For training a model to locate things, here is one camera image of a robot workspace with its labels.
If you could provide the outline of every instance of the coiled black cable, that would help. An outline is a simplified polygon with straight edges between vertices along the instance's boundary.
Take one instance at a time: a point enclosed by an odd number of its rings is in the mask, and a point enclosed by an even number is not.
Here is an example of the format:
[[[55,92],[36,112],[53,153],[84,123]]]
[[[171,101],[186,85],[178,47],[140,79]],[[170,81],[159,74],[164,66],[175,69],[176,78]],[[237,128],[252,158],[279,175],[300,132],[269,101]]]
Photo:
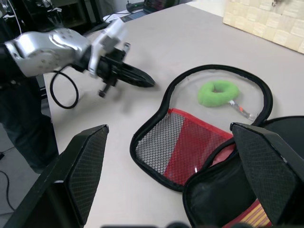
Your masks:
[[[10,199],[9,199],[9,190],[10,190],[10,179],[9,179],[9,177],[8,177],[8,175],[5,173],[5,172],[3,172],[3,171],[1,171],[0,170],[0,172],[1,173],[3,173],[4,175],[5,175],[5,177],[6,177],[6,179],[7,179],[7,181],[8,181],[8,184],[7,184],[7,187],[6,187],[6,201],[7,201],[7,203],[8,203],[8,205],[9,205],[9,207],[13,210],[13,211],[15,211],[15,209],[12,207],[12,205],[11,205],[11,203],[10,203]]]
[[[49,87],[50,87],[49,89],[50,89],[51,96],[52,96],[53,100],[55,101],[55,103],[56,103],[59,107],[64,108],[64,109],[72,109],[72,108],[75,108],[76,105],[78,104],[78,100],[79,100],[79,91],[78,91],[78,88],[77,88],[75,82],[74,82],[69,76],[67,76],[65,73],[62,73],[62,70],[64,70],[64,69],[65,69],[66,67],[68,67],[68,66],[69,66],[69,65],[64,66],[64,67],[61,68],[59,71],[56,71],[56,70],[53,71],[53,72],[55,73],[55,75],[53,76],[53,78],[52,78],[52,80],[51,80],[51,84],[50,84],[50,86],[49,86]],[[75,91],[76,91],[76,99],[75,99],[75,102],[74,102],[71,106],[64,106],[64,105],[62,105],[62,104],[57,100],[57,98],[55,97],[53,87],[54,87],[54,81],[55,81],[55,79],[56,79],[56,77],[57,77],[58,75],[62,75],[62,76],[64,76],[64,77],[66,77],[66,78],[72,83],[72,85],[73,85],[74,88],[75,88]]]

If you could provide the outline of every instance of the silver robotic arm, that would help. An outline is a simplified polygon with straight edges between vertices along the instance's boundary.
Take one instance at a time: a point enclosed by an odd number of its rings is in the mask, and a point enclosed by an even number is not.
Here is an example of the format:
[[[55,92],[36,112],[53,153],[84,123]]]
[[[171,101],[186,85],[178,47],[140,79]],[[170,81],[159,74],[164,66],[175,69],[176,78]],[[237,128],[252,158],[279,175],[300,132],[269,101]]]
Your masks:
[[[5,43],[11,57],[26,77],[53,72],[54,69],[79,61],[91,48],[90,74],[95,76],[100,57],[114,50],[127,31],[118,19],[91,42],[79,33],[56,29],[48,33],[27,32]]]

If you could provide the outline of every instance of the person's leg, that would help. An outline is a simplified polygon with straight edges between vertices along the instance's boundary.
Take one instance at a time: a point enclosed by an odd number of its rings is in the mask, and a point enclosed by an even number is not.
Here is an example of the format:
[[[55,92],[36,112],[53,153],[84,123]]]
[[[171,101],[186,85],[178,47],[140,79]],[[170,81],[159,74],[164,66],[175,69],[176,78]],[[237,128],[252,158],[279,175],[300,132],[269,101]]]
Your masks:
[[[53,125],[41,113],[35,78],[14,89],[0,91],[0,123],[35,172],[41,173],[58,156]]]

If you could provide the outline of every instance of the green sponge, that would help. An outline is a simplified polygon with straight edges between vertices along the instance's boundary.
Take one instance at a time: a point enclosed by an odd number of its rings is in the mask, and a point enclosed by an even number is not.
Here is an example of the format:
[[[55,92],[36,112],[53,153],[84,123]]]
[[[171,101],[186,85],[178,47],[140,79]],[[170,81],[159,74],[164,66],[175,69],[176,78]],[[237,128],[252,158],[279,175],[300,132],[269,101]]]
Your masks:
[[[238,87],[232,82],[211,81],[200,88],[198,100],[203,106],[217,107],[237,98],[238,94]]]

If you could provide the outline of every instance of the white table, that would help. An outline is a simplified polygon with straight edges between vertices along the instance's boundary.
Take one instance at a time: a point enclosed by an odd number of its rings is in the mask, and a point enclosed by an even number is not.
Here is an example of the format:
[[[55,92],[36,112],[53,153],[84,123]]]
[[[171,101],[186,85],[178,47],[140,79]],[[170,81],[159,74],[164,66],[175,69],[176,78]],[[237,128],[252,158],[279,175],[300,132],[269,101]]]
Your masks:
[[[181,194],[154,181],[129,154],[133,134],[158,110],[164,91],[180,73],[213,63],[239,67],[259,76],[271,88],[271,117],[304,113],[304,56],[299,53],[226,26],[221,17],[185,4],[130,21],[127,27],[126,41],[132,47],[126,63],[151,75],[157,88],[143,89],[119,82],[102,99],[97,95],[102,86],[100,80],[67,69],[65,72],[82,91],[78,106],[64,110],[49,99],[60,152],[84,129],[101,124],[110,128],[101,179],[86,228],[104,224],[164,227],[172,221],[188,222]],[[45,77],[48,97],[50,80]],[[74,99],[73,87],[61,77],[54,91],[63,103]]]

